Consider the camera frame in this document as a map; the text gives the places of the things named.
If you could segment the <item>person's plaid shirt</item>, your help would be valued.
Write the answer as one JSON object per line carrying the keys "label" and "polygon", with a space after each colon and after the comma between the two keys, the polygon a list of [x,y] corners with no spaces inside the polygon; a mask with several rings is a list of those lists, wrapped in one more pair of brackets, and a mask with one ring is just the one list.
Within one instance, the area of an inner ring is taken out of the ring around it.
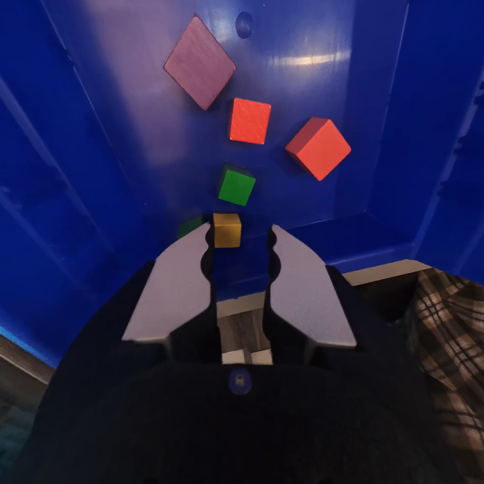
{"label": "person's plaid shirt", "polygon": [[438,269],[418,273],[411,347],[429,377],[451,444],[483,454],[483,286]]}

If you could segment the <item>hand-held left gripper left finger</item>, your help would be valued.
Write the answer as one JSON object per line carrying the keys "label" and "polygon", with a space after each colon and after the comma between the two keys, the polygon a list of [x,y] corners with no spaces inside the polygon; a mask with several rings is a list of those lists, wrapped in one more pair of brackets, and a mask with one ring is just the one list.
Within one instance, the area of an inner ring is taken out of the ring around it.
{"label": "hand-held left gripper left finger", "polygon": [[221,364],[211,280],[214,238],[214,227],[206,222],[157,257],[123,341],[161,344],[178,363]]}

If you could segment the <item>blue plastic bin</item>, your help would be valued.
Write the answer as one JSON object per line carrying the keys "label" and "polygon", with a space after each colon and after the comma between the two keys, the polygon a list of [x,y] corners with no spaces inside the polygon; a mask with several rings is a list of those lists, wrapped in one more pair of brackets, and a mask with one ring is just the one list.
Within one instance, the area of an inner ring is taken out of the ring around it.
{"label": "blue plastic bin", "polygon": [[[237,69],[207,111],[163,69],[198,15]],[[231,141],[234,98],[271,105]],[[322,181],[310,117],[351,147]],[[251,172],[245,207],[218,199]],[[483,284],[483,1],[1,1],[1,334],[56,367],[184,221],[238,213],[220,300],[280,225],[340,272],[414,259]]]}

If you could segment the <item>purple wooden cube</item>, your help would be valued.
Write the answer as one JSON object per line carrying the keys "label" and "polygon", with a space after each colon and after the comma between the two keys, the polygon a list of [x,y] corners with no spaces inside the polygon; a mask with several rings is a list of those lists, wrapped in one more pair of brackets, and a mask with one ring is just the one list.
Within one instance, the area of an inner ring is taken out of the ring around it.
{"label": "purple wooden cube", "polygon": [[237,67],[198,15],[194,15],[163,69],[204,111],[233,77]]}

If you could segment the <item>yellow wooden cube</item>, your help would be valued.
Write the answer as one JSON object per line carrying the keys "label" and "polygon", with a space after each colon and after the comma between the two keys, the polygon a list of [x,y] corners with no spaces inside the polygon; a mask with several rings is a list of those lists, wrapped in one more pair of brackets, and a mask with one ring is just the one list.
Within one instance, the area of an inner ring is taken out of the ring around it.
{"label": "yellow wooden cube", "polygon": [[213,214],[215,239],[218,248],[238,248],[241,241],[241,221],[238,214]]}

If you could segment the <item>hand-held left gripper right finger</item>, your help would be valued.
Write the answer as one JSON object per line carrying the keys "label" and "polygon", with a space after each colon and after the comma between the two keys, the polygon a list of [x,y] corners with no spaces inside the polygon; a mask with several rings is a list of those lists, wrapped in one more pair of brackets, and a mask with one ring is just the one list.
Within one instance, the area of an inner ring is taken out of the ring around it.
{"label": "hand-held left gripper right finger", "polygon": [[320,348],[354,350],[356,337],[321,257],[275,224],[268,254],[263,329],[273,355],[309,364]]}

